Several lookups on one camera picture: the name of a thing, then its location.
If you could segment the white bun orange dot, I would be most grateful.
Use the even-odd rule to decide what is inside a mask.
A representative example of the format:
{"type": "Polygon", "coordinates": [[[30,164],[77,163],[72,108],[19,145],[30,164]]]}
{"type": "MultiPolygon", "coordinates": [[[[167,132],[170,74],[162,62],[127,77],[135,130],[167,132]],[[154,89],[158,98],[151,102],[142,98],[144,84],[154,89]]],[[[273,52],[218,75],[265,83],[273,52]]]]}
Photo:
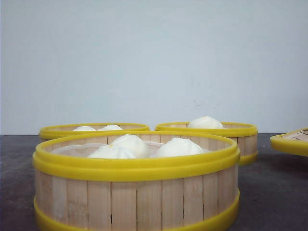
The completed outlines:
{"type": "Polygon", "coordinates": [[[189,128],[202,128],[202,129],[221,129],[224,128],[223,124],[210,116],[202,116],[192,120],[188,124],[189,128]]]}

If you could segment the yellow rimmed steamer lid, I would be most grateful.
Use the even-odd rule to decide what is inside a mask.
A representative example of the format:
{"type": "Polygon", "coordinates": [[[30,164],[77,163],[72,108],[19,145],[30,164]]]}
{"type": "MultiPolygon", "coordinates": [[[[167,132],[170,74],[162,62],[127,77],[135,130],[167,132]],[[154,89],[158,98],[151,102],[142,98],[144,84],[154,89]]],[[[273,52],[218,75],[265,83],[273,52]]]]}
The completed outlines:
{"type": "Polygon", "coordinates": [[[288,154],[308,155],[308,128],[270,137],[273,149],[288,154]]]}

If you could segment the middle white bun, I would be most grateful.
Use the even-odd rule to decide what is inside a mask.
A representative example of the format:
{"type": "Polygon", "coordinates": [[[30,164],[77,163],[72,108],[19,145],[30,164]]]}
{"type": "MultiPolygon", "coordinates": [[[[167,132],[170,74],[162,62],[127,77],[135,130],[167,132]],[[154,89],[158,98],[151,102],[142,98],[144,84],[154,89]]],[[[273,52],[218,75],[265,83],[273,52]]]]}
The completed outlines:
{"type": "Polygon", "coordinates": [[[113,146],[128,149],[135,155],[136,158],[148,158],[150,156],[150,149],[148,144],[137,135],[123,135],[115,139],[111,144],[113,146]]]}

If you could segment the front right white bun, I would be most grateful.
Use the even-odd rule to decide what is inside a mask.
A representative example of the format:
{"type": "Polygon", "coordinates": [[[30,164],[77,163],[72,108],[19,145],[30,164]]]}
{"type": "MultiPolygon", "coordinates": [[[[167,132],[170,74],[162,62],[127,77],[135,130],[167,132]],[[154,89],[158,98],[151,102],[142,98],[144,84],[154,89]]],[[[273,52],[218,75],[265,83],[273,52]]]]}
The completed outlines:
{"type": "Polygon", "coordinates": [[[176,157],[206,153],[203,148],[189,139],[173,138],[157,150],[157,157],[176,157]]]}

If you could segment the front left white bun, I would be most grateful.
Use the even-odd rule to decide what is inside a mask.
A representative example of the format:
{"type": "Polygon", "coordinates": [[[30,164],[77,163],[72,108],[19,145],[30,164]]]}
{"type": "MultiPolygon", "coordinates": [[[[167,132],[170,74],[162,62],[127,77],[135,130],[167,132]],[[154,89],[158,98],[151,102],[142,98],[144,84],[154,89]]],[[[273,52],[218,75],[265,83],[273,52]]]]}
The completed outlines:
{"type": "Polygon", "coordinates": [[[99,149],[88,155],[88,158],[105,159],[135,159],[136,156],[130,150],[113,145],[101,146],[99,149]]]}

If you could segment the back left white bun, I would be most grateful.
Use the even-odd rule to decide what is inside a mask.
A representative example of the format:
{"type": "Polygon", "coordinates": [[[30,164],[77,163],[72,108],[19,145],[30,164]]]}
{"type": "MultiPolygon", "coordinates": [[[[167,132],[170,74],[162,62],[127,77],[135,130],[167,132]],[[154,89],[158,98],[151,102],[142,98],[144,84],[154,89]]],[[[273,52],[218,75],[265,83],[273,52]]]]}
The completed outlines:
{"type": "Polygon", "coordinates": [[[96,129],[91,126],[78,126],[73,131],[96,131],[96,129]]]}

